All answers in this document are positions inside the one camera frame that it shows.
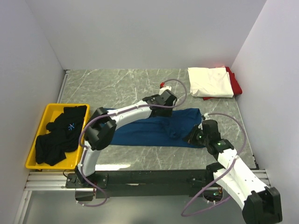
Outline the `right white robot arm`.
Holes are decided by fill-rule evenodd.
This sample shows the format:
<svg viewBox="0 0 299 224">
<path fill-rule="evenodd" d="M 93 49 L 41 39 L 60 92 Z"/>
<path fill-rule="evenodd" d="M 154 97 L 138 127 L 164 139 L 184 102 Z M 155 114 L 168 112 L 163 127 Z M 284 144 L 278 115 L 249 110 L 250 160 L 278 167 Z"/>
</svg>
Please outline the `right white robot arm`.
<svg viewBox="0 0 299 224">
<path fill-rule="evenodd" d="M 218 123 L 209 119 L 195 125 L 185 137 L 193 146 L 204 146 L 216 163 L 206 167 L 205 181 L 220 185 L 239 205 L 247 224 L 278 224 L 282 222 L 279 191 L 261 181 L 238 155 L 236 149 L 221 137 Z"/>
</svg>

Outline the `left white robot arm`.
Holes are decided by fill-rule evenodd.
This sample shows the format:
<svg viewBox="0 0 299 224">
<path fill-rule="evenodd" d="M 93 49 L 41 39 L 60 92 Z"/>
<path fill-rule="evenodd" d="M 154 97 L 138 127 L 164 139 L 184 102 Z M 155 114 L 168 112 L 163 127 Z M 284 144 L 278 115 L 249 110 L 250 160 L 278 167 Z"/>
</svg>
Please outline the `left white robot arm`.
<svg viewBox="0 0 299 224">
<path fill-rule="evenodd" d="M 177 97 L 166 89 L 120 109 L 98 108 L 79 136 L 83 154 L 75 169 L 78 184 L 84 188 L 92 185 L 100 152 L 111 144 L 117 129 L 140 119 L 170 117 L 176 101 Z"/>
</svg>

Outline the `blue t-shirt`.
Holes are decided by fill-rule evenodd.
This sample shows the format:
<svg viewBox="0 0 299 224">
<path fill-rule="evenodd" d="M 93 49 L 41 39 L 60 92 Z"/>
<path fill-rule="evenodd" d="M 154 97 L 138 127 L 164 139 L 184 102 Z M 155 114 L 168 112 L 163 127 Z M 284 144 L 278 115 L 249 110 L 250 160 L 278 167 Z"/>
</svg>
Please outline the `blue t-shirt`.
<svg viewBox="0 0 299 224">
<path fill-rule="evenodd" d="M 111 145 L 203 148 L 188 143 L 190 132 L 201 123 L 198 108 L 175 110 L 171 117 L 140 119 L 118 128 Z"/>
</svg>

